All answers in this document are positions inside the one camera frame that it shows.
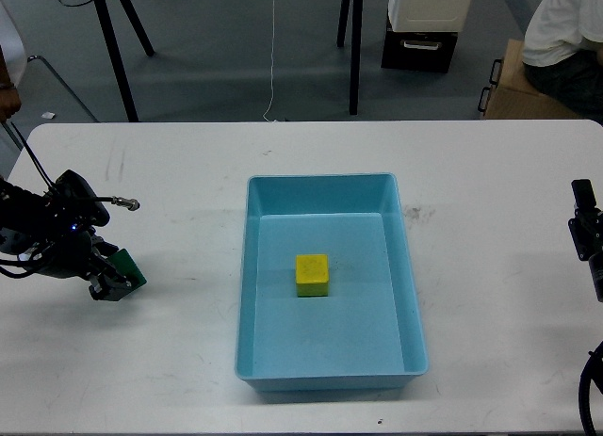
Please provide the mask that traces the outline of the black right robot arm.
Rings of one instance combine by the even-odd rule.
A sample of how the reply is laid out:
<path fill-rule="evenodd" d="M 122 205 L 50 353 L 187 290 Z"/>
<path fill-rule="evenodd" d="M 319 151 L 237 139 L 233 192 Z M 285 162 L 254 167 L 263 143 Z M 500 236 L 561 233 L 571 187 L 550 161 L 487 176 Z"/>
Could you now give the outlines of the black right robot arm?
<path fill-rule="evenodd" d="M 584 311 L 584 328 L 602 337 L 602 209 L 598 206 L 592 183 L 580 178 L 571 183 L 574 196 L 573 216 L 567 226 L 573 240 L 576 256 L 588 266 L 596 304 L 589 304 Z M 602 405 L 602 342 L 588 351 L 579 375 L 578 411 L 584 435 L 602 434 L 602 411 L 593 411 L 592 395 L 598 391 L 595 403 Z"/>

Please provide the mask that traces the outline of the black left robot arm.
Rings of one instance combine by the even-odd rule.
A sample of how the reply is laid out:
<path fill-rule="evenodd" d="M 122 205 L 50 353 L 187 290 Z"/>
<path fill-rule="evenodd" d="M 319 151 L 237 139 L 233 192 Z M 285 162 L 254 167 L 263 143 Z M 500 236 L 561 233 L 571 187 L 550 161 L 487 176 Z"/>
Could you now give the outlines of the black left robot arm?
<path fill-rule="evenodd" d="M 109 223 L 106 202 L 139 208 L 136 200 L 96 196 L 72 170 L 42 196 L 2 180 L 1 251 L 15 258 L 1 261 L 1 273 L 12 279 L 79 277 L 90 283 L 95 300 L 118 301 L 146 284 L 128 251 L 96 233 Z"/>

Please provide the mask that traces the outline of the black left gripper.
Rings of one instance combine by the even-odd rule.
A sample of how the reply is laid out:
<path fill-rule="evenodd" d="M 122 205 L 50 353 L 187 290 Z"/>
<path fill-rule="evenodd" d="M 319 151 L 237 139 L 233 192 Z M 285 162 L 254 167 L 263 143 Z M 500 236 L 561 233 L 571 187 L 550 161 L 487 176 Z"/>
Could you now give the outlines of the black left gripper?
<path fill-rule="evenodd" d="M 80 277 L 90 280 L 95 300 L 119 301 L 133 289 L 107 259 L 119 247 L 96 235 L 93 228 L 69 233 L 55 241 L 36 242 L 31 235 L 1 229 L 1 251 L 16 260 L 2 260 L 1 273 L 11 279 L 41 274 L 59 279 Z"/>

